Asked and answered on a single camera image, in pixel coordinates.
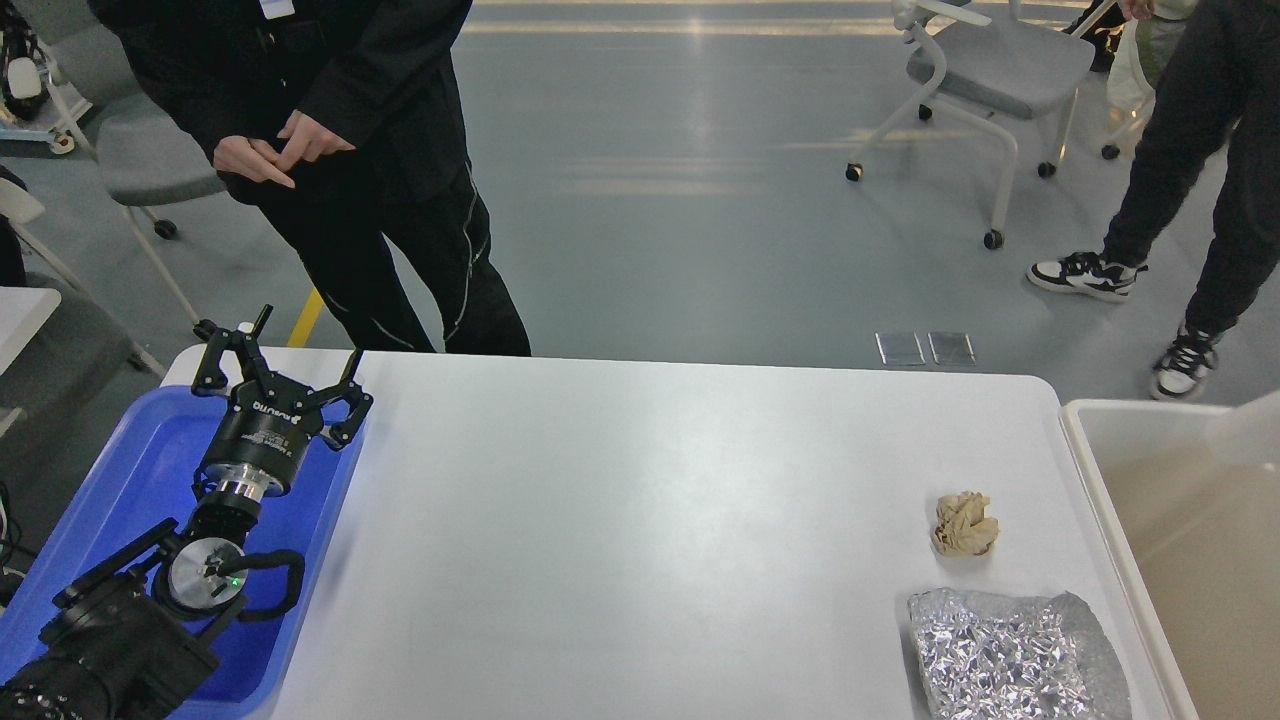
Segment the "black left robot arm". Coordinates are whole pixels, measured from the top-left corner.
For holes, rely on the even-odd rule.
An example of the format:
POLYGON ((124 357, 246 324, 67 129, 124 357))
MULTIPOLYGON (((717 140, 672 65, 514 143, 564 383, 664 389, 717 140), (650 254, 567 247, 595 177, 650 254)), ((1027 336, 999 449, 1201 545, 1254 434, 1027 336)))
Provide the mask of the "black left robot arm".
POLYGON ((5 719, 238 719, 278 688, 372 396, 201 320, 191 387, 122 419, 3 618, 5 719))

